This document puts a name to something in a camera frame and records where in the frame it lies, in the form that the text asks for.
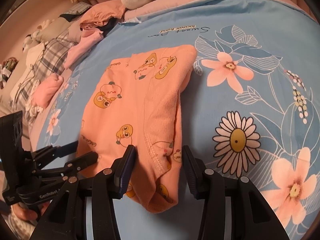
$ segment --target yellow daisy center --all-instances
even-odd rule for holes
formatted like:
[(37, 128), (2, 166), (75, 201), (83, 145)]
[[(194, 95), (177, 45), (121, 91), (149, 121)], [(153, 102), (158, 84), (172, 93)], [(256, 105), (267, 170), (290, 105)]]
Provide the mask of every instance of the yellow daisy center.
[(225, 64), (225, 67), (229, 70), (235, 70), (236, 69), (236, 65), (233, 62), (227, 62)]
[(241, 152), (245, 144), (247, 143), (247, 138), (245, 133), (240, 128), (234, 129), (230, 135), (230, 146), (235, 152)]
[(290, 197), (296, 198), (299, 196), (299, 193), (300, 193), (300, 185), (298, 183), (293, 184), (290, 190)]

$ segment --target human hand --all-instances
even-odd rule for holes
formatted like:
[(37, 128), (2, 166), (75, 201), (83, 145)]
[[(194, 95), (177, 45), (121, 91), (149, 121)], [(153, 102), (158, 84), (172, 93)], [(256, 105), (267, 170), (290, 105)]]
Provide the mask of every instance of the human hand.
[[(42, 208), (40, 210), (41, 215), (44, 214), (45, 210), (49, 206), (50, 202), (45, 202), (42, 204)], [(12, 209), (14, 214), (17, 216), (17, 218), (24, 220), (24, 221), (31, 221), (31, 220), (36, 220), (38, 218), (38, 214), (27, 208), (22, 208), (19, 203), (13, 204)]]

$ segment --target plaid fabric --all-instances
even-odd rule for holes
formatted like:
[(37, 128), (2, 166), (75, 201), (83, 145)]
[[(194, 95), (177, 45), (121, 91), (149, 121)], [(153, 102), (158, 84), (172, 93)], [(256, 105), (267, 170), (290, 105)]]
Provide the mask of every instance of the plaid fabric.
[(77, 44), (75, 42), (68, 41), (67, 37), (68, 30), (60, 34), (57, 38), (49, 41), (44, 49), (43, 56), (39, 58), (33, 66), (34, 77), (31, 80), (20, 84), (20, 88), (15, 99), (11, 99), (9, 102), (9, 107), (12, 110), (22, 110), (23, 113), (25, 113), (25, 105), (36, 80), (42, 82), (53, 72), (58, 75), (62, 74), (68, 51), (72, 46)]
[(60, 14), (60, 17), (64, 17), (65, 15), (71, 14), (71, 15), (82, 15), (84, 14), (88, 9), (90, 9), (92, 5), (87, 4), (85, 2), (79, 2), (76, 3), (74, 6), (72, 6), (68, 11)]

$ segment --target bed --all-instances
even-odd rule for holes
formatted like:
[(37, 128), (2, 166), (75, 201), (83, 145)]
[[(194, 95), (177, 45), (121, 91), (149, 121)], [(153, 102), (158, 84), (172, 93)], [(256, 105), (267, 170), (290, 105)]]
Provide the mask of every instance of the bed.
[[(30, 132), (32, 148), (79, 139), (84, 108), (113, 59), (162, 47), (193, 45), (198, 55), (190, 82), (181, 94), (183, 144), (189, 145), (207, 167), (224, 176), (248, 176), (259, 190), (269, 191), (275, 209), (279, 205), (277, 195), (272, 194), (279, 185), (290, 186), (292, 196), (299, 194), (295, 195), (297, 188), (293, 187), (298, 182), (279, 181), (281, 167), (273, 163), (281, 160), (298, 172), (298, 155), (307, 152), (310, 164), (307, 170), (299, 170), (303, 181), (297, 184), (304, 185), (305, 192), (308, 188), (306, 197), (299, 199), (302, 209), (299, 206), (291, 214), (293, 220), (291, 215), (289, 220), (288, 215), (279, 215), (289, 238), (299, 240), (311, 234), (308, 229), (317, 223), (320, 209), (320, 72), (314, 67), (320, 61), (319, 43), (318, 23), (281, 0), (196, 0), (119, 23), (87, 58), (62, 73), (65, 83), (38, 115)], [(253, 78), (235, 76), (237, 85), (213, 78), (211, 73), (217, 67), (210, 67), (210, 61), (222, 62), (219, 53), (249, 69)], [(50, 133), (52, 117), (58, 122)], [(223, 130), (222, 122), (242, 130), (245, 125), (252, 127), (259, 141), (252, 145), (257, 154), (249, 166), (242, 168), (238, 161), (233, 174), (231, 164), (219, 166), (223, 152), (221, 145), (217, 146), (221, 143), (217, 136), (228, 131)], [(65, 161), (57, 160), (49, 167)], [(93, 239), (90, 205), (88, 198), (87, 238)], [(148, 213), (128, 197), (115, 200), (114, 205), (122, 239), (197, 238), (203, 203), (194, 200), (183, 174), (179, 203), (164, 213)]]

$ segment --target wall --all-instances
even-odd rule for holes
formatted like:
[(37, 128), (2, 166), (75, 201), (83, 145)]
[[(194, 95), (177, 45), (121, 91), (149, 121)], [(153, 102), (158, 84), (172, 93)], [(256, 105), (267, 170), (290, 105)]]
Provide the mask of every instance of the wall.
[(70, 0), (27, 0), (0, 27), (0, 60), (20, 59), (24, 38), (47, 19), (56, 19), (72, 6)]

